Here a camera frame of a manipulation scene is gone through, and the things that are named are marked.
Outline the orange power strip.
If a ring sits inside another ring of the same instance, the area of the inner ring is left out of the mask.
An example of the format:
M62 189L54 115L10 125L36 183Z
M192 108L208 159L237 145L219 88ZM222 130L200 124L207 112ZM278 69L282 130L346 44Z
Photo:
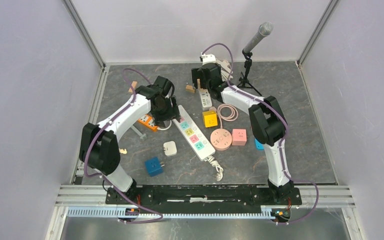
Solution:
M148 114L143 115L141 118L137 120L137 122L147 127L153 132L156 132L158 130L158 127L154 124L153 117Z

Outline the white green small power strip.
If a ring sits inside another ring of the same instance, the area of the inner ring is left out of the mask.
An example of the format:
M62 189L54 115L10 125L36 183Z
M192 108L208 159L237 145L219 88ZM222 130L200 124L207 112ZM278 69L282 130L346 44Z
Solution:
M212 106L212 98L207 89L201 89L198 91L201 100L201 107L203 111L208 111Z

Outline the yellow cube adapter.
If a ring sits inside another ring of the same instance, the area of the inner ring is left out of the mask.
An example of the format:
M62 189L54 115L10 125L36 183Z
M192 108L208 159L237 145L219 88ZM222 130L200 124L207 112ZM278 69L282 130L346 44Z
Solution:
M219 125L218 116L214 110L203 111L202 120L206 128L217 127Z

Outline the white square plug adapter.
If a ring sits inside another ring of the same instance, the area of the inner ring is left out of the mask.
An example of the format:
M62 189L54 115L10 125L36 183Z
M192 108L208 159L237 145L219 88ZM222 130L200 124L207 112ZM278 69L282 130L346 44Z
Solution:
M163 143L163 152L165 156L171 157L177 154L177 146L174 141L168 141Z

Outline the white long power strip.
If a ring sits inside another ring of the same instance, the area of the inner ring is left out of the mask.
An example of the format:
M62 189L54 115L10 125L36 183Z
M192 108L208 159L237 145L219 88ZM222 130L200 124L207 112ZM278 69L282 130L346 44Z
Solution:
M215 148L210 144L204 133L200 130L193 118L187 113L182 105L178 105L180 119L173 119L173 124L178 128L181 135L188 142L200 161L205 161L213 156Z

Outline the blue cube adapter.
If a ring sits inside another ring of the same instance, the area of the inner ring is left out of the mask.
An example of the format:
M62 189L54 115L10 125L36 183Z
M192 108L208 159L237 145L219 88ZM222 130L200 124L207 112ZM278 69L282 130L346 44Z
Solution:
M150 158L144 162L146 171L150 177L162 174L163 166L157 157Z

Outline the pink round socket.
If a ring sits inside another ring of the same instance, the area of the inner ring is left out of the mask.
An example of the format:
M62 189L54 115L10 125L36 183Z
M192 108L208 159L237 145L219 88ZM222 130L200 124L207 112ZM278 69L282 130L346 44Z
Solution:
M218 128L211 133L210 142L217 151L225 151L232 145L233 137L228 130Z

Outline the pink plug adapter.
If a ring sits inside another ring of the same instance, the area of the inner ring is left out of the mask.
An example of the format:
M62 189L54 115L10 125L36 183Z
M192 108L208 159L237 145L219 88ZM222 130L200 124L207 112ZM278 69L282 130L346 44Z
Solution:
M232 130L232 146L244 146L247 143L247 131L242 128Z

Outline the small blue plug adapter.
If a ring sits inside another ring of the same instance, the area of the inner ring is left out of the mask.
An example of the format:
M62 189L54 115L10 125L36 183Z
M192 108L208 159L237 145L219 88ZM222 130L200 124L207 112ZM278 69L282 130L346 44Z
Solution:
M260 143L256 138L254 139L255 148L259 151L264 150L264 145Z

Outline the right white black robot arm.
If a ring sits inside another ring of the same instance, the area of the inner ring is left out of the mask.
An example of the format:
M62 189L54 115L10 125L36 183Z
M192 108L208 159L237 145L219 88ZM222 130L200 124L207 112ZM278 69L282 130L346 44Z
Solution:
M285 138L289 127L278 100L270 95L256 96L241 90L229 81L222 80L221 66L206 63L192 68L193 85L208 90L210 97L223 104L232 105L248 114L254 138L263 144L269 168L269 199L282 204L289 198L286 187L292 188L285 154Z

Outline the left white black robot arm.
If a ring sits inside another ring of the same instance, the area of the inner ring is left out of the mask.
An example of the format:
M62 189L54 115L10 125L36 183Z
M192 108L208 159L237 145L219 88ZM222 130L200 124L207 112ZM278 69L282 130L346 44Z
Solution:
M174 84L158 76L154 83L137 87L128 101L116 112L99 123L87 123L81 134L79 159L102 174L118 189L118 197L125 204L133 203L137 190L134 180L120 164L119 141L134 123L144 115L152 117L153 124L166 127L172 120L180 120L180 110L173 94Z

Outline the small cream plug piece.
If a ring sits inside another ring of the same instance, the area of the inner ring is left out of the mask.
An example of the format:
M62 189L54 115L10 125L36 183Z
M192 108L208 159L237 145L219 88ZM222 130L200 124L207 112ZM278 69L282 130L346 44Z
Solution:
M122 155L126 155L128 152L127 152L126 149L120 148L119 149L119 153L122 154Z

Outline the small brown wooden block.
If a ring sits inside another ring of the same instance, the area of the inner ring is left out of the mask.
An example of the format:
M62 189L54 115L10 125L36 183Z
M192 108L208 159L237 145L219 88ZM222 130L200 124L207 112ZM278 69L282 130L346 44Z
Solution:
M193 94L196 92L196 89L192 85L186 85L185 90Z

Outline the black tripod microphone stand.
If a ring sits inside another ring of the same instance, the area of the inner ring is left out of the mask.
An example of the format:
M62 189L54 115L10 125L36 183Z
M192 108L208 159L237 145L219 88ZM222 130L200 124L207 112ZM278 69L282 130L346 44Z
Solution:
M245 72L240 73L239 85L237 87L240 89L252 89L259 96L262 96L262 94L250 83L250 81L248 79L248 76L249 76L249 73L250 73L250 70L251 70L251 67L253 64L253 61L252 61L253 53L252 52L246 53L243 51L242 54L245 58L245 62L244 62Z

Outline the grey handheld microphone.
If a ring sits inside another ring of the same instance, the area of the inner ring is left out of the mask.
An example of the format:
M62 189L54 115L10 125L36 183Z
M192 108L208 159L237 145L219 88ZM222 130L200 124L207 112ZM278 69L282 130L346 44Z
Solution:
M274 24L271 22L262 23L256 32L256 34L251 38L251 40L245 45L242 49L243 54L249 54L252 50L266 37L268 37L274 29Z

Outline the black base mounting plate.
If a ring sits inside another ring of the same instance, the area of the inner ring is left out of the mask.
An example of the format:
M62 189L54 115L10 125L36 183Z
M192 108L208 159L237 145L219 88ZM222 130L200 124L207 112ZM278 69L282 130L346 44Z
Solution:
M144 214L257 214L262 206L275 208L301 205L301 193L296 187L277 192L268 185L138 185L126 193L127 198L113 188L107 190L107 205L127 205L134 202Z

